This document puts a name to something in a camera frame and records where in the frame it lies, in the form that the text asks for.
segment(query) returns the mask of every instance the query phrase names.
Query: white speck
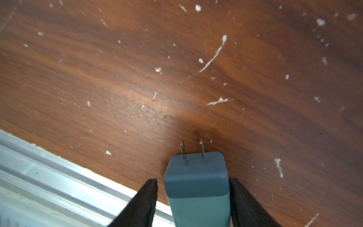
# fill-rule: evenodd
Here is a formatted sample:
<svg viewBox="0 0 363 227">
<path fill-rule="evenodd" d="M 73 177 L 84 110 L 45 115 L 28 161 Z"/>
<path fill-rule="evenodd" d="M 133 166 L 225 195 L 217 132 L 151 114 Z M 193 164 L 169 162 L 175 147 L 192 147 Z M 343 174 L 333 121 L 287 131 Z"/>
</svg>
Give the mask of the white speck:
<svg viewBox="0 0 363 227">
<path fill-rule="evenodd" d="M 318 96 L 315 96 L 314 100 L 317 101 L 318 103 L 320 103 L 320 98 Z"/>
<path fill-rule="evenodd" d="M 349 15 L 347 16 L 347 20 L 348 20 L 348 21 L 353 21 L 353 20 L 355 20 L 356 18 L 357 18 L 357 14 L 355 14 L 355 13 L 349 14 Z"/>
<path fill-rule="evenodd" d="M 321 62 L 324 64 L 324 65 L 327 65 L 328 64 L 328 61 L 326 60 L 326 57 L 323 57 L 321 59 Z"/>
<path fill-rule="evenodd" d="M 321 18 L 318 18 L 317 19 L 317 24 L 318 24 L 319 27 L 324 26 L 325 25 L 325 21 L 323 19 L 321 19 Z"/>
<path fill-rule="evenodd" d="M 315 219 L 319 216 L 319 214 L 315 214 L 315 216 L 305 225 L 305 227 L 309 227 L 314 221 Z"/>
<path fill-rule="evenodd" d="M 228 98 L 223 99 L 222 97 L 220 97 L 218 101 L 216 101 L 216 102 L 210 102 L 210 103 L 207 104 L 207 106 L 209 106 L 209 105 L 215 105 L 215 104 L 220 103 L 220 102 L 228 102 Z"/>
<path fill-rule="evenodd" d="M 179 4 L 179 7 L 184 11 L 184 12 L 186 12 L 187 13 L 187 10 L 185 9 L 185 7 L 184 6 L 182 6 L 182 5 L 180 5 Z"/>
<path fill-rule="evenodd" d="M 202 7 L 200 7 L 200 5 L 196 4 L 195 5 L 195 11 L 200 12 L 202 10 Z"/>
<path fill-rule="evenodd" d="M 276 167 L 278 168 L 278 171 L 280 172 L 280 177 L 283 178 L 284 174 L 282 173 L 281 159 L 275 158 L 275 163 L 276 163 Z"/>
</svg>

